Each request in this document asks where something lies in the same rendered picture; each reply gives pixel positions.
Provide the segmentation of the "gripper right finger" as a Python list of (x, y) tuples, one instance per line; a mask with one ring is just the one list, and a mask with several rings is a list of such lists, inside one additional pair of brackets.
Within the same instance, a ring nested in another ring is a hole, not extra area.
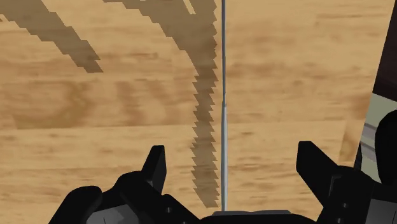
[(378, 125), (375, 155), (379, 182), (299, 142), (296, 170), (323, 206), (318, 224), (397, 224), (397, 110)]

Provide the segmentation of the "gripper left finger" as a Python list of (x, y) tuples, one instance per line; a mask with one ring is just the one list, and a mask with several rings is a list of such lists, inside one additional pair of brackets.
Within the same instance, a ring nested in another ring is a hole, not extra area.
[(108, 205), (127, 205), (139, 224), (200, 224), (200, 219), (171, 195), (162, 194), (167, 174), (165, 147), (152, 146), (140, 171), (122, 174), (111, 189), (81, 186), (70, 191), (48, 224), (86, 224)]

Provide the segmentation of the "thin grey rod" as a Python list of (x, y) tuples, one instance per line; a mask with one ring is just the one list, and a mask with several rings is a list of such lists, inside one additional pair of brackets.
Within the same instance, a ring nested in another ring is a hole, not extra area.
[(221, 111), (221, 211), (227, 210), (228, 200), (228, 139), (226, 107), (226, 0), (221, 0), (221, 77), (222, 77), (222, 111)]

